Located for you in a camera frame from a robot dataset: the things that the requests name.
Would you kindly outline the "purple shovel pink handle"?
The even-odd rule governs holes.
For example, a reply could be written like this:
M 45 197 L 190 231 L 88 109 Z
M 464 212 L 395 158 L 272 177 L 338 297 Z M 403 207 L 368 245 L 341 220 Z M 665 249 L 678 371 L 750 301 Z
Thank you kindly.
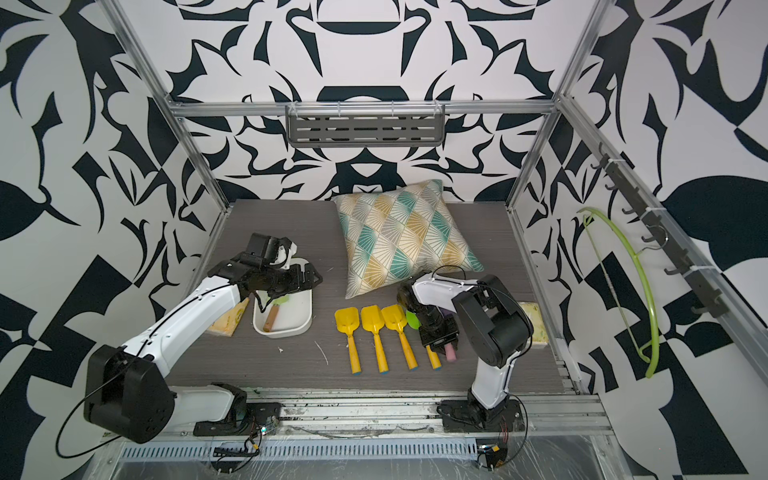
M 457 359 L 456 342 L 458 340 L 458 327 L 453 314 L 448 310 L 443 310 L 443 330 L 444 330 L 444 351 L 448 362 L 455 362 Z

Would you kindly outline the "green shovel yellow handle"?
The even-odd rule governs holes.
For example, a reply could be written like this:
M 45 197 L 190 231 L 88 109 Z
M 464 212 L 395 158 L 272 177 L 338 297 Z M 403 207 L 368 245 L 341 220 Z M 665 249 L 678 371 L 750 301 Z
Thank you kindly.
M 409 327 L 413 330 L 415 330 L 417 333 L 421 333 L 420 331 L 420 321 L 417 317 L 417 315 L 411 311 L 406 312 L 406 319 Z M 439 359 L 439 356 L 436 352 L 434 352 L 429 345 L 424 346 L 426 353 L 428 355 L 430 364 L 434 370 L 440 370 L 442 368 L 442 363 Z

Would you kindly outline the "white storage box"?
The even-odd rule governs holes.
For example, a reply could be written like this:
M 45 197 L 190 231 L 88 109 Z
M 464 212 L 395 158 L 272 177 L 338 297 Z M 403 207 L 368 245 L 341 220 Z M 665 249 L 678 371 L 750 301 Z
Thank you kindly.
M 313 321 L 313 291 L 307 290 L 289 295 L 290 299 L 280 306 L 279 314 L 271 332 L 264 332 L 263 325 L 272 303 L 264 312 L 254 307 L 252 326 L 254 330 L 267 338 L 280 339 L 304 334 Z

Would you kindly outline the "yellow toy shovel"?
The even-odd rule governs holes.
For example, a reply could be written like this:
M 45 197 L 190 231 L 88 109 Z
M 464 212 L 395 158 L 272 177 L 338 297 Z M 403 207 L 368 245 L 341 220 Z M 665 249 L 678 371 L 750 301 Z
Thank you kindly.
M 359 311 L 355 307 L 337 310 L 334 314 L 337 330 L 346 335 L 350 368 L 353 375 L 362 372 L 354 332 L 360 326 Z
M 418 362 L 405 334 L 405 326 L 407 325 L 405 310 L 399 304 L 391 305 L 382 309 L 382 315 L 386 327 L 398 334 L 408 369 L 417 369 Z
M 364 307 L 361 310 L 361 320 L 363 329 L 373 335 L 378 371 L 386 374 L 389 372 L 389 366 L 380 336 L 380 331 L 385 328 L 381 309 L 375 305 Z

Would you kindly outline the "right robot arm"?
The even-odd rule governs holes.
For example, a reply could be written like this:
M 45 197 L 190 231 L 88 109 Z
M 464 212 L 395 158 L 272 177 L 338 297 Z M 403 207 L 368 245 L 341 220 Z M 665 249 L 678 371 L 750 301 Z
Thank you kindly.
M 403 283 L 397 301 L 418 320 L 423 346 L 448 356 L 465 338 L 477 356 L 467 398 L 438 406 L 444 425 L 485 429 L 503 422 L 513 367 L 531 348 L 534 326 L 502 281 L 425 273 Z

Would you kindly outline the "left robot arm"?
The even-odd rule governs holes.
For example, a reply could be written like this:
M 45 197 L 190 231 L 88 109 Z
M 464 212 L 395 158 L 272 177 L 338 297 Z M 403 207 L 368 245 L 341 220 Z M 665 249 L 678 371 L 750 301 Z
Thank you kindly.
M 138 444 L 191 424 L 197 436 L 239 435 L 255 424 L 246 393 L 214 383 L 171 388 L 177 361 L 222 316 L 254 298 L 259 307 L 312 291 L 323 278 L 286 237 L 252 234 L 247 248 L 214 266 L 161 320 L 119 347 L 102 346 L 87 364 L 84 419 Z

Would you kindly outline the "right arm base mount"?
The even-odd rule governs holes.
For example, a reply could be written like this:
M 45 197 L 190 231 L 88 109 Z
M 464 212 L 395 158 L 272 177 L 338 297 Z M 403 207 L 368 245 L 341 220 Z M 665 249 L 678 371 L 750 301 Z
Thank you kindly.
M 507 399 L 492 409 L 475 400 L 446 400 L 437 406 L 437 414 L 446 432 L 501 433 L 522 432 L 527 424 L 517 400 Z

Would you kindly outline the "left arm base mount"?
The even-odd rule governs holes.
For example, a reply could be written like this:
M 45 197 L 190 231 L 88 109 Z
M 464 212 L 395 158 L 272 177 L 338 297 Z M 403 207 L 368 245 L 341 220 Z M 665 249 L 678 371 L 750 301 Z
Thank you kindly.
M 193 435 L 258 437 L 270 434 L 278 427 L 282 407 L 279 402 L 240 402 L 230 409 L 223 420 L 196 423 Z

